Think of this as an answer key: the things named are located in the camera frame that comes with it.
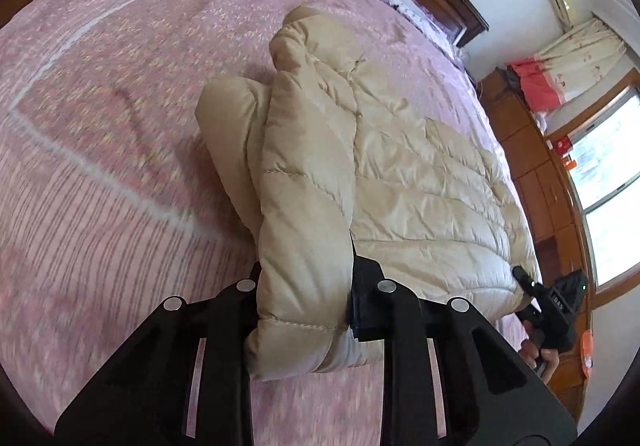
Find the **right hand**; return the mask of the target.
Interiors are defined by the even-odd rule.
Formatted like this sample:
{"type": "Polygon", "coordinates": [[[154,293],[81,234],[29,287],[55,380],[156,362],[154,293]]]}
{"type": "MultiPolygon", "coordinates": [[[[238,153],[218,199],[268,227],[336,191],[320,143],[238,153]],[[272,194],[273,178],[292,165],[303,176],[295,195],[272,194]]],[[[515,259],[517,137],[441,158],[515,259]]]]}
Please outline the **right hand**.
{"type": "Polygon", "coordinates": [[[544,384],[548,384],[552,379],[553,374],[555,374],[556,369],[559,367],[560,354],[557,350],[550,350],[550,348],[537,348],[535,343],[532,341],[532,336],[534,335],[534,328],[532,324],[528,320],[525,320],[523,325],[527,333],[527,339],[521,343],[518,354],[532,369],[537,367],[536,360],[541,359],[546,365],[546,368],[541,372],[540,378],[544,384]]]}

